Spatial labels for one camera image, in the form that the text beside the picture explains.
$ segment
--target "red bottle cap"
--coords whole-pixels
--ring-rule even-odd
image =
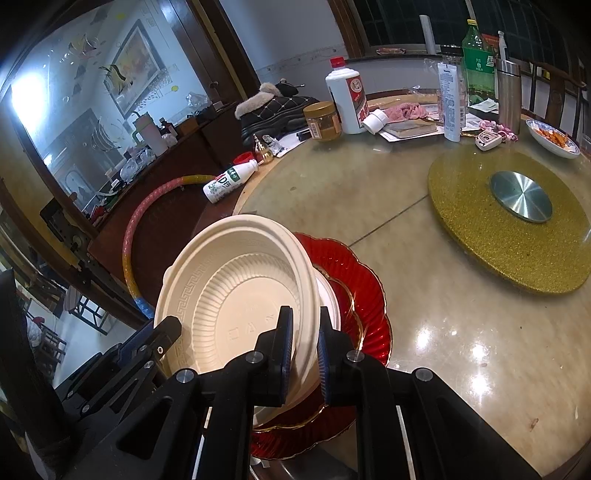
[[[254,160],[255,156],[252,152],[244,152],[234,158],[234,165],[240,165],[241,163],[248,163],[250,160]]]
[[[333,57],[330,59],[330,66],[334,69],[345,66],[345,59],[343,57]]]

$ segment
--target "white bottle cap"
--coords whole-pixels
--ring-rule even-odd
[[[372,135],[378,133],[385,124],[388,123],[388,115],[382,112],[379,108],[371,112],[361,124]]]

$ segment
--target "soda bottle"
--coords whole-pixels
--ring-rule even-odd
[[[480,35],[476,20],[468,19],[468,32],[462,40],[470,105],[487,98],[495,100],[495,64],[490,46]]]

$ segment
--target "metal screw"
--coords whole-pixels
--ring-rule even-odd
[[[357,363],[365,358],[365,354],[361,350],[349,350],[347,352],[347,360]]]
[[[189,383],[193,378],[195,378],[195,374],[193,373],[193,370],[186,368],[185,370],[177,372],[176,378],[177,381],[181,383]]]
[[[257,364],[263,359],[263,354],[253,350],[246,354],[246,361],[250,364]]]
[[[431,372],[428,368],[419,368],[415,372],[415,376],[422,382],[428,382],[433,378],[433,372]]]

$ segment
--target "wooden chair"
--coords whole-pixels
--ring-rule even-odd
[[[571,138],[577,140],[577,134],[579,132],[579,121],[581,117],[581,105],[583,103],[583,89],[586,85],[581,82],[580,78],[575,79],[568,73],[548,64],[539,61],[531,61],[532,64],[532,76],[531,76],[531,90],[530,90],[530,108],[525,110],[524,113],[532,118],[538,119],[552,127],[560,129],[560,120],[562,119],[562,111],[564,109],[564,96],[566,92],[565,82],[573,84],[577,93],[577,104],[574,111],[574,124],[573,124],[573,135]],[[538,67],[546,70],[550,74],[550,93],[548,94],[548,105],[546,106],[545,118],[534,114],[535,106],[535,90],[536,80],[538,78],[537,72]],[[575,75],[580,77],[579,69],[576,69]]]

